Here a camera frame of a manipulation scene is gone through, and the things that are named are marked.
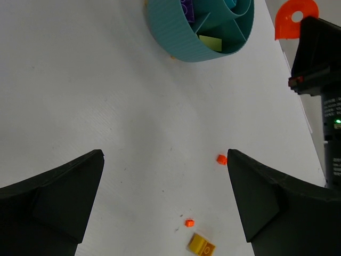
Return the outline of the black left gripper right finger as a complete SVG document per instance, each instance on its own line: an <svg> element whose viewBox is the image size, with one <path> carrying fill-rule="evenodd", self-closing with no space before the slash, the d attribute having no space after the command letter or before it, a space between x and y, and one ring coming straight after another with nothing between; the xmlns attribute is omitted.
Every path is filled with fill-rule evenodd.
<svg viewBox="0 0 341 256"><path fill-rule="evenodd" d="M228 173L254 255L340 255L340 192L228 150Z"/></svg>

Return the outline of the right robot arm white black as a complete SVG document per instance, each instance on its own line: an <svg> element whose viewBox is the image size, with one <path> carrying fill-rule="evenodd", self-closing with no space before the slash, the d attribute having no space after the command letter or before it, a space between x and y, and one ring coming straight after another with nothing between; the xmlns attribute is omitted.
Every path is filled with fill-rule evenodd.
<svg viewBox="0 0 341 256"><path fill-rule="evenodd" d="M301 21L288 85L321 98L326 186L340 190L340 26L314 17Z"/></svg>

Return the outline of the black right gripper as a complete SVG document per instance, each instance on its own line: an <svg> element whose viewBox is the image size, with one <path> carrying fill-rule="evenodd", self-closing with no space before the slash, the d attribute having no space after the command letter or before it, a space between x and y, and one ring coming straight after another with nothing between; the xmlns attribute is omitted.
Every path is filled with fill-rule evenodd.
<svg viewBox="0 0 341 256"><path fill-rule="evenodd" d="M340 26L320 18L304 18L288 85L299 95L340 91Z"/></svg>

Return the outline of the yellow lego brick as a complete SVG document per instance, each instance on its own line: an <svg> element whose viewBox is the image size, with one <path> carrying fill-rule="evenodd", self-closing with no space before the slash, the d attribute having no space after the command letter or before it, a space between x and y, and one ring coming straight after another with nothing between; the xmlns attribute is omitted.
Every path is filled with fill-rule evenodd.
<svg viewBox="0 0 341 256"><path fill-rule="evenodd" d="M216 246L201 235L194 233L188 244L188 249L198 256L212 256Z"/></svg>

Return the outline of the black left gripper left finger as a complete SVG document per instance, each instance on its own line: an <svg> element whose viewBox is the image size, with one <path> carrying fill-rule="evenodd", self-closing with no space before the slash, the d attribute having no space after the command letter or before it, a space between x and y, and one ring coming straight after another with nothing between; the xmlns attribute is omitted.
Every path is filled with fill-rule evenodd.
<svg viewBox="0 0 341 256"><path fill-rule="evenodd" d="M1 188L1 255L75 255L103 168L96 149Z"/></svg>

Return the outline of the purple lego piece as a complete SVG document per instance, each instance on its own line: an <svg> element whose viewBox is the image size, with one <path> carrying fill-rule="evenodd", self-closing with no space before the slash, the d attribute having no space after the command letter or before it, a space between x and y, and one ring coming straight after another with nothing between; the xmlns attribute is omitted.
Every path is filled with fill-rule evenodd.
<svg viewBox="0 0 341 256"><path fill-rule="evenodd" d="M194 23L194 8L193 0L180 0L184 15L189 23Z"/></svg>

